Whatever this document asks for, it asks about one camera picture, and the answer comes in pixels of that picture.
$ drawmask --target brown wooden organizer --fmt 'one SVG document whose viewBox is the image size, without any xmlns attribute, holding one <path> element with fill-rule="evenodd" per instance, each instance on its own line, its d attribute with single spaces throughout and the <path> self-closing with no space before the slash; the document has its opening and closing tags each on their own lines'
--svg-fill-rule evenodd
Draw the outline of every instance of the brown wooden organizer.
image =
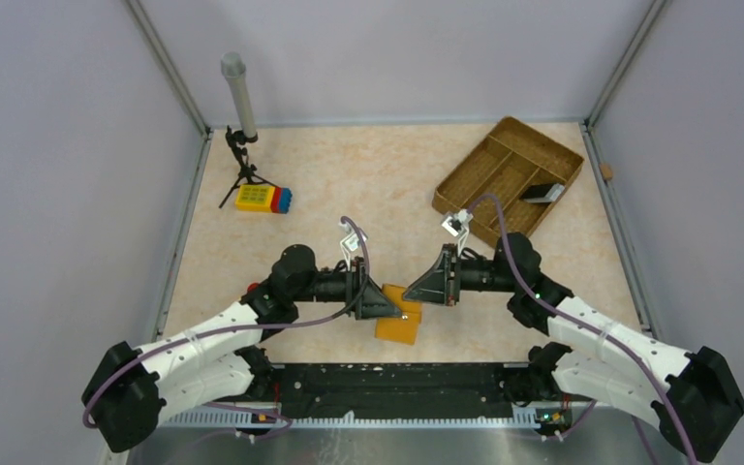
<svg viewBox="0 0 744 465">
<path fill-rule="evenodd" d="M 580 155 L 507 117 L 441 182 L 432 207 L 447 214 L 469 206 L 481 194 L 492 193 L 503 205 L 510 232 L 529 236 L 557 201 L 528 203 L 521 201 L 520 195 L 529 186 L 549 182 L 559 182 L 569 190 L 582 165 Z M 472 234 L 494 245 L 500 237 L 494 205 L 484 201 L 474 214 Z"/>
</svg>

